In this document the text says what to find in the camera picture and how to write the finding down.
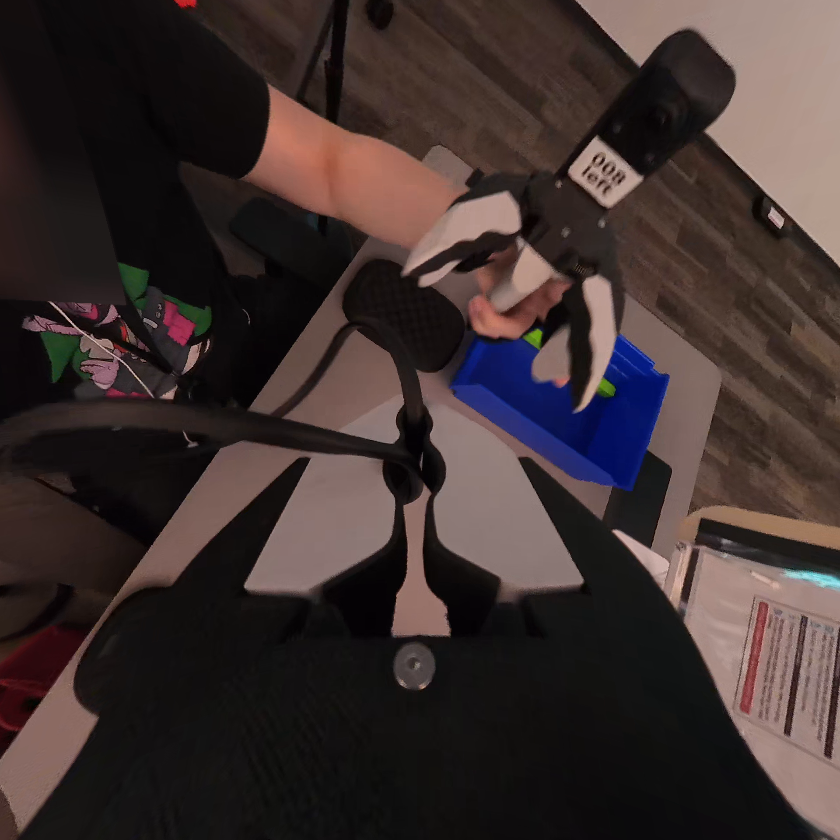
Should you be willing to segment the person's left hand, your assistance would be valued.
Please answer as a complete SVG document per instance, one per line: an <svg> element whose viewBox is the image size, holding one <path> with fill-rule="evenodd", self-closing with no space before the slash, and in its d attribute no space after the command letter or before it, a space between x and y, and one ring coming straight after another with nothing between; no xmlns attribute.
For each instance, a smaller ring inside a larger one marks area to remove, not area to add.
<svg viewBox="0 0 840 840"><path fill-rule="evenodd" d="M479 293L469 301L467 314L471 328L478 335L492 340L519 339L532 329L535 322L545 320L571 288L568 280L552 277L513 308L499 311L491 302L490 294L508 278L517 262L517 247L511 245L504 251L496 252L489 263L474 271Z"/></svg>

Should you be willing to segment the black rolling sign stand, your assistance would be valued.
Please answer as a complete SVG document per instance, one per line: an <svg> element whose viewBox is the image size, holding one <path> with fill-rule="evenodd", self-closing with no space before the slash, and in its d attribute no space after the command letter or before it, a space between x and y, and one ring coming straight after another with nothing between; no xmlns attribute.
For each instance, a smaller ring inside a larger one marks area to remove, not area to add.
<svg viewBox="0 0 840 840"><path fill-rule="evenodd" d="M323 61L324 118L339 123L343 95L343 73L350 1L314 3L314 13L301 48L289 71L287 94L306 104L307 91L316 65L328 47Z"/></svg>

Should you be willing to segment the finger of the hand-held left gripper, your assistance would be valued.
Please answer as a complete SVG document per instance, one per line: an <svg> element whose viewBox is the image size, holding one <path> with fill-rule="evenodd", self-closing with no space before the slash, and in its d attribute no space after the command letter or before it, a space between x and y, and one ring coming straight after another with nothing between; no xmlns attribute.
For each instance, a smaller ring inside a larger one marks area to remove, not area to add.
<svg viewBox="0 0 840 840"><path fill-rule="evenodd" d="M402 277L431 287L454 270L483 266L506 250L522 229L521 200L509 190L460 197L437 220L406 258Z"/></svg>
<svg viewBox="0 0 840 840"><path fill-rule="evenodd" d="M549 311L531 374L539 383L564 382L573 413L592 402L621 330L624 291L601 275L575 281Z"/></svg>

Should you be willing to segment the document display board with stand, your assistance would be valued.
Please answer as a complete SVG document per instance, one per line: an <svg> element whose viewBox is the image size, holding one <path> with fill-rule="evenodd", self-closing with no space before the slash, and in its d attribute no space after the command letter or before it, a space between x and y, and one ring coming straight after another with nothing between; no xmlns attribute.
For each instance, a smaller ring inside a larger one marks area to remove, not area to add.
<svg viewBox="0 0 840 840"><path fill-rule="evenodd" d="M654 549L620 534L686 624L740 736L815 838L839 837L839 530L705 507Z"/></svg>

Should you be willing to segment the person's left forearm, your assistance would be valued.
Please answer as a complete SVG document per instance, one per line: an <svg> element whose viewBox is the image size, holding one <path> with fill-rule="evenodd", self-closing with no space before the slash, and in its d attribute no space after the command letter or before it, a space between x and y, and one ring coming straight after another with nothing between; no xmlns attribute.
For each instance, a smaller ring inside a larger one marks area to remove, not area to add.
<svg viewBox="0 0 840 840"><path fill-rule="evenodd" d="M247 183L406 250L466 191L404 151L268 91L266 139Z"/></svg>

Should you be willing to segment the black office chair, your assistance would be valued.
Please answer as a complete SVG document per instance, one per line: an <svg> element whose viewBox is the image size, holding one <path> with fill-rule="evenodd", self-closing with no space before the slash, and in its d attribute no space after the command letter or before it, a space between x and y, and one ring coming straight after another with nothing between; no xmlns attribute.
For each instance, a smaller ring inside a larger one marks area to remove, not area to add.
<svg viewBox="0 0 840 840"><path fill-rule="evenodd" d="M266 198L241 206L228 229L268 269L293 274L322 292L331 291L355 256L348 229L337 219L291 212Z"/></svg>

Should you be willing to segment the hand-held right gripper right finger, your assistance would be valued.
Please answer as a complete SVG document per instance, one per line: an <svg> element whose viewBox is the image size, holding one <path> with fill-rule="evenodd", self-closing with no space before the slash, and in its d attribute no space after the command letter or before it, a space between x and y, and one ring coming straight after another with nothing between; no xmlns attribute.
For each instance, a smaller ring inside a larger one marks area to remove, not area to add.
<svg viewBox="0 0 840 840"><path fill-rule="evenodd" d="M478 635L499 605L580 592L581 573L520 458L443 403L428 408L425 580L452 635Z"/></svg>

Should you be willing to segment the long green block bar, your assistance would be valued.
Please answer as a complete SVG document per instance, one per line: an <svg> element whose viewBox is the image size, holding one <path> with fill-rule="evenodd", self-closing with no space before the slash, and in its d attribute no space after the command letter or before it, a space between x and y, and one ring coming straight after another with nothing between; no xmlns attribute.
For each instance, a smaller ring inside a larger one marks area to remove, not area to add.
<svg viewBox="0 0 840 840"><path fill-rule="evenodd" d="M526 332L523 335L522 339L529 343L537 351L539 351L542 346L543 331L539 328L532 329L530 332ZM601 378L596 389L596 394L604 398L612 398L614 397L615 393L616 387L614 386L614 384L607 380L605 377Z"/></svg>

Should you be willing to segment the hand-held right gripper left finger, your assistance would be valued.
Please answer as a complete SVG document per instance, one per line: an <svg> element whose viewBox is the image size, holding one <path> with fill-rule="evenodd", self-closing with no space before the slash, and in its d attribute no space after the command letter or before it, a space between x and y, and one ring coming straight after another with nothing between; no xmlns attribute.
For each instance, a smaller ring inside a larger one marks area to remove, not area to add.
<svg viewBox="0 0 840 840"><path fill-rule="evenodd" d="M314 455L245 582L335 608L355 636L390 636L407 569L412 472L356 455Z"/></svg>

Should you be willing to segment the black floor power box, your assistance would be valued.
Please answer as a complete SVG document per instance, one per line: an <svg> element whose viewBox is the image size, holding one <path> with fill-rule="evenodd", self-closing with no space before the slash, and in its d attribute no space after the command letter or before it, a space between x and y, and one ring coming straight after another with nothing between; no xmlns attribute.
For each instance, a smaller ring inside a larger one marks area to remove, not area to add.
<svg viewBox="0 0 840 840"><path fill-rule="evenodd" d="M752 205L755 220L773 237L782 239L791 234L791 220L777 203L762 194L756 197Z"/></svg>

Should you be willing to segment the blue plastic bin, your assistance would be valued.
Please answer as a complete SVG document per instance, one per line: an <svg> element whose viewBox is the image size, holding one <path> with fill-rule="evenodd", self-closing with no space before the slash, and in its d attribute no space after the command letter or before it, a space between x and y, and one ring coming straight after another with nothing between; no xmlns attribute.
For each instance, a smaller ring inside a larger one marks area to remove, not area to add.
<svg viewBox="0 0 840 840"><path fill-rule="evenodd" d="M596 394L587 408L573 413L569 386L532 379L536 356L537 348L525 339L474 338L450 388L462 403L572 478L633 489L669 376L619 336L605 373L613 394Z"/></svg>

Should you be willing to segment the red plastic crate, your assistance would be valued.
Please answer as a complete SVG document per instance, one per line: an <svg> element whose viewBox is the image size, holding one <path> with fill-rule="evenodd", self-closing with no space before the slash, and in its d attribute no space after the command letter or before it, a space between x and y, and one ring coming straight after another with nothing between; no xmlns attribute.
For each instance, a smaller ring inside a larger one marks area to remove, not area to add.
<svg viewBox="0 0 840 840"><path fill-rule="evenodd" d="M4 754L88 635L50 626L27 638L1 664L1 754Z"/></svg>

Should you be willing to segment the black mesh wrist rest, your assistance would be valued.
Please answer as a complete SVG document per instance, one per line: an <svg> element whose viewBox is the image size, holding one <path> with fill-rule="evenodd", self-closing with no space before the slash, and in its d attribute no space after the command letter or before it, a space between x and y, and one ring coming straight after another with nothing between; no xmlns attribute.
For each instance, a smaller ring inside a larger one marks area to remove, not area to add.
<svg viewBox="0 0 840 840"><path fill-rule="evenodd" d="M421 288L403 277L402 267L389 259L362 265L343 293L342 308L348 321L363 317L391 328L423 373L443 370L465 337L460 310L435 288Z"/></svg>

